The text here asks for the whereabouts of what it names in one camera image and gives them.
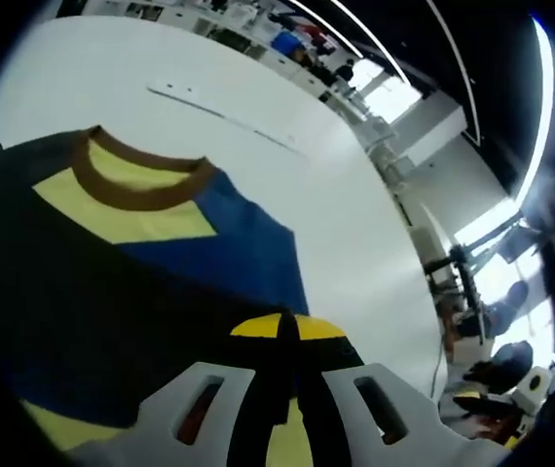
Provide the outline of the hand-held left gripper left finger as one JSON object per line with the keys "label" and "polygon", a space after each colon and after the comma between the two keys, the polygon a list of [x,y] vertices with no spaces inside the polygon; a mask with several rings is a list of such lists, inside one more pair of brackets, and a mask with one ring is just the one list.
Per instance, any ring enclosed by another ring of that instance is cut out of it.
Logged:
{"label": "hand-held left gripper left finger", "polygon": [[140,405],[141,466],[263,466],[288,419],[288,316],[242,322],[224,361],[196,363]]}

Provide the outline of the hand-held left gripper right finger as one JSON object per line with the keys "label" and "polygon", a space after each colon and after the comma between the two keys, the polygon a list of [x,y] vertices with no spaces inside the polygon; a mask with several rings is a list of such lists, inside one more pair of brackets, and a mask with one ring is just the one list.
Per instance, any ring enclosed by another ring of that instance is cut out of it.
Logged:
{"label": "hand-held left gripper right finger", "polygon": [[322,319],[292,319],[298,402],[319,466],[460,466],[465,437],[433,401],[381,364],[362,361]]}

